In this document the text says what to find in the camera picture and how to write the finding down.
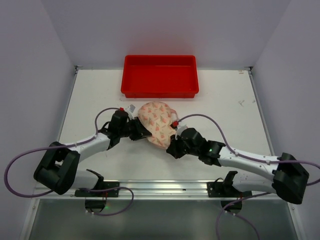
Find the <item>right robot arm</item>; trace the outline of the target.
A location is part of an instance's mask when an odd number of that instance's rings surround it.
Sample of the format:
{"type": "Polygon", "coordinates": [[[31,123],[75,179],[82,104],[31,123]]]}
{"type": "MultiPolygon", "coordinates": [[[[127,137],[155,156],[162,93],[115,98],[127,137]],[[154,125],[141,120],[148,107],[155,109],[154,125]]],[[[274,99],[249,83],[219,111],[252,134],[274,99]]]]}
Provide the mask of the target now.
{"type": "Polygon", "coordinates": [[[304,168],[306,162],[297,160],[289,153],[265,156],[237,150],[223,142],[205,139],[194,128],[186,128],[179,135],[172,135],[166,152],[175,159],[192,155],[209,166],[248,172],[244,175],[237,171],[227,174],[223,182],[223,190],[227,194],[266,192],[300,205],[310,176],[304,168]]]}

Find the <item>floral mesh laundry bag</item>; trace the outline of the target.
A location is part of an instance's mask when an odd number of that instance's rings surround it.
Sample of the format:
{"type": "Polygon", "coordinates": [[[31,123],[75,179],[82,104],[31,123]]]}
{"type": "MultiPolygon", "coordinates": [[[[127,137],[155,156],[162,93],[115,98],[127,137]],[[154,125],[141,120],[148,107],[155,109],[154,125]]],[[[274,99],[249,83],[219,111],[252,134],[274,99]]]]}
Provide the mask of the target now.
{"type": "Polygon", "coordinates": [[[151,101],[138,110],[137,117],[151,133],[147,140],[159,148],[167,149],[171,143],[171,136],[176,134],[172,123],[178,120],[177,112],[167,103],[151,101]]]}

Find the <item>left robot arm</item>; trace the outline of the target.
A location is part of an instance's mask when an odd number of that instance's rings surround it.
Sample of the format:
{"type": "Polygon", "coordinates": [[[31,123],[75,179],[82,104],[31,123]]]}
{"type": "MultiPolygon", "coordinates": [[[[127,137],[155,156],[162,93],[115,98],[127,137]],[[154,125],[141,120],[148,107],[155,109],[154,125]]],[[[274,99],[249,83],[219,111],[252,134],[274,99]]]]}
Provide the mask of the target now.
{"type": "Polygon", "coordinates": [[[132,118],[129,112],[120,109],[113,113],[111,120],[95,130],[93,136],[79,142],[51,143],[35,169],[33,178],[59,195],[69,189],[98,193],[104,189],[104,177],[90,169],[79,170],[79,163],[110,150],[122,138],[137,141],[152,136],[138,117],[132,118]]]}

